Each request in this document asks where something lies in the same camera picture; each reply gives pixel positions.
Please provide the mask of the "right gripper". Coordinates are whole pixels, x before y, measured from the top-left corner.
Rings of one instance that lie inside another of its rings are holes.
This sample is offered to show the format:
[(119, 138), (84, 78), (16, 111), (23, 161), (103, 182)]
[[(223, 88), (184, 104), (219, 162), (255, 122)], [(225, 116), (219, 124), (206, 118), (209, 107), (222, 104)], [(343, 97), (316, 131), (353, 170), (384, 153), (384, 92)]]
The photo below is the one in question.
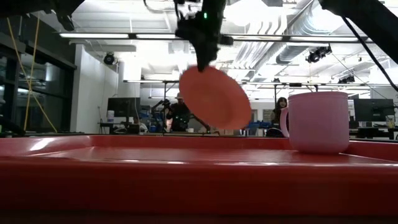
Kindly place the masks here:
[(223, 19), (205, 19), (203, 17), (181, 19), (177, 22), (175, 35), (189, 41), (192, 45), (199, 45), (195, 49), (197, 56), (197, 69), (204, 71), (210, 63), (217, 59), (218, 47), (209, 46), (206, 50), (205, 44), (233, 45), (233, 38), (221, 33)]

